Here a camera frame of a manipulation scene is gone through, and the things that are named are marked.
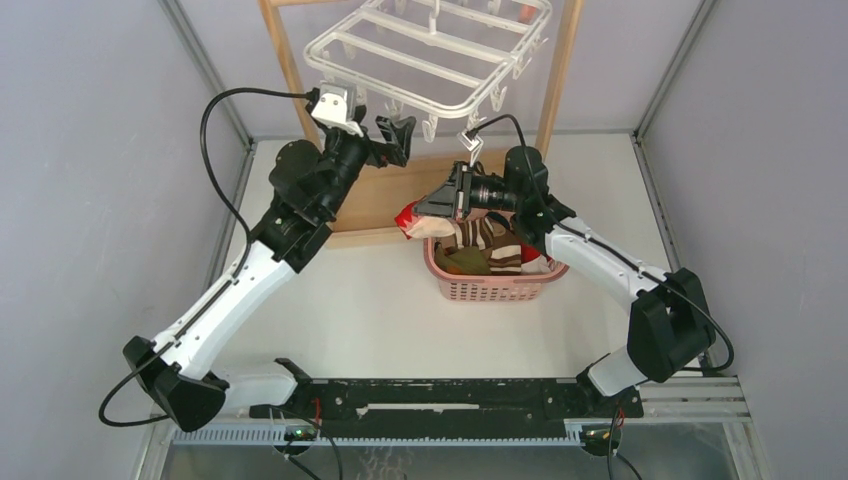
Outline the olive orange striped sock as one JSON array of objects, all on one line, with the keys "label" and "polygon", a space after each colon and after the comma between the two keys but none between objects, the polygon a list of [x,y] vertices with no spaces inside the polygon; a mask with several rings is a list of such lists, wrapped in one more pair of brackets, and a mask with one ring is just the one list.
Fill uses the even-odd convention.
[{"label": "olive orange striped sock", "polygon": [[434,251],[434,263],[445,273],[460,276],[488,276],[492,274],[488,259],[477,247]]}]

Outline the brown white striped sock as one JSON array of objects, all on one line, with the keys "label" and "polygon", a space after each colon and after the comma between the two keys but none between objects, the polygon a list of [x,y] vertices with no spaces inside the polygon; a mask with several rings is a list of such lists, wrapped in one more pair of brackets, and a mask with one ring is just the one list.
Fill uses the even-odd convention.
[{"label": "brown white striped sock", "polygon": [[454,232],[441,237],[438,244],[445,254],[465,248],[477,248],[488,262],[493,275],[519,275],[522,272],[522,244],[513,233],[509,220],[499,212],[454,225]]}]

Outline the white plastic clip hanger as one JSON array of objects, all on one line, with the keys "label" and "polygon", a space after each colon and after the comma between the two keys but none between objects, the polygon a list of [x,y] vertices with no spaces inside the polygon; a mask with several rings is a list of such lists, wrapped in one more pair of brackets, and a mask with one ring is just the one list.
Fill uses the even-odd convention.
[{"label": "white plastic clip hanger", "polygon": [[417,112],[426,141],[442,120],[498,112],[547,40],[548,1],[366,1],[304,48],[328,80]]}]

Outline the red santa sock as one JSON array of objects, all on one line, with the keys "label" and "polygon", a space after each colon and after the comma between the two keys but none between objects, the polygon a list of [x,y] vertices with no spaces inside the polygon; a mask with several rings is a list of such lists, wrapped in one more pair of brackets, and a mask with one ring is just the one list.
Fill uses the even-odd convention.
[{"label": "red santa sock", "polygon": [[521,244],[521,264],[528,264],[535,262],[537,258],[543,256],[537,249],[533,246],[527,244]]}]

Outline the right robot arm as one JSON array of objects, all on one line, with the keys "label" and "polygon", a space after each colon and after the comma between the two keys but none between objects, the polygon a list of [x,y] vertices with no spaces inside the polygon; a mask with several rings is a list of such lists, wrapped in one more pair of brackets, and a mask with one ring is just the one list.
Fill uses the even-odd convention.
[{"label": "right robot arm", "polygon": [[699,277],[686,268],[666,272],[618,250],[550,192],[541,153],[516,146],[502,174],[483,174],[463,161],[413,210],[426,217],[461,220],[474,209],[510,213],[514,233],[539,253],[603,288],[629,315],[624,346],[578,376],[579,406],[605,415],[622,391],[662,383],[711,347],[718,329]]}]

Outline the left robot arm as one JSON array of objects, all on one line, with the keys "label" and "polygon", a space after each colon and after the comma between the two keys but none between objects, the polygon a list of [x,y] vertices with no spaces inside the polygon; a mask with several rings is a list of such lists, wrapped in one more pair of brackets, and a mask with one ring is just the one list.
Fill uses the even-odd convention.
[{"label": "left robot arm", "polygon": [[305,139],[284,145],[269,174],[270,206],[249,231],[241,257],[169,328],[124,346],[142,390],[182,431],[257,405],[276,405],[290,417],[310,409],[307,376],[294,367],[273,362],[221,374],[211,367],[255,310],[320,251],[363,167],[405,167],[415,118],[376,122],[382,142],[330,128],[323,148]]}]

